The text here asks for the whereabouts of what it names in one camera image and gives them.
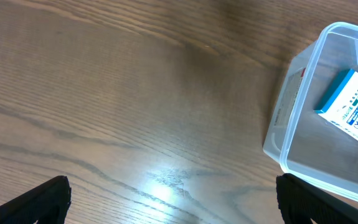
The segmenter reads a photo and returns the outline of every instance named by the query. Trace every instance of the clear plastic bin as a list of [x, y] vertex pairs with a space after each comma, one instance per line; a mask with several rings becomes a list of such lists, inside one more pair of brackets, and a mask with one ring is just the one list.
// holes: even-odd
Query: clear plastic bin
[[291, 61], [263, 150], [284, 172], [358, 201], [358, 141], [313, 110], [349, 68], [358, 72], [358, 26], [337, 22]]

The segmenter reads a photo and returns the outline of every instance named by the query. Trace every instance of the plastic container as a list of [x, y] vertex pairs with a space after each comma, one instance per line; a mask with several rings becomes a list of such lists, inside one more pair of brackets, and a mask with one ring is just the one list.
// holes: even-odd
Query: plastic container
[[263, 150], [284, 172], [358, 201], [358, 141], [313, 111], [349, 68], [358, 72], [358, 26], [337, 22], [291, 61]]

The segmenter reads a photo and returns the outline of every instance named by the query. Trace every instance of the wooden table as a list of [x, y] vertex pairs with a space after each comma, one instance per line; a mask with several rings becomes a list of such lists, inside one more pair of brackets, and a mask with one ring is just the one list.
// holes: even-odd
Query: wooden table
[[283, 223], [262, 144], [335, 21], [358, 1], [0, 0], [0, 205], [66, 175], [66, 223]]

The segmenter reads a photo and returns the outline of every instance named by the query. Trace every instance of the wooden surface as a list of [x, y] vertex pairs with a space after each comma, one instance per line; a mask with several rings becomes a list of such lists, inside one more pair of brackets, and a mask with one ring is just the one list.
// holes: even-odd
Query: wooden surface
[[335, 21], [358, 1], [0, 0], [0, 205], [66, 175], [66, 223], [283, 223], [262, 144]]

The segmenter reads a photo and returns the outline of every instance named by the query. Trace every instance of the black object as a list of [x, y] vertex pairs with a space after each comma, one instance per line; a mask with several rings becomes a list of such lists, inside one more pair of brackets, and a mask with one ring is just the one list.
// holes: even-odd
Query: black object
[[0, 206], [0, 224], [63, 224], [71, 204], [68, 178], [57, 176]]
[[285, 224], [358, 224], [358, 209], [294, 175], [279, 176], [276, 183]]

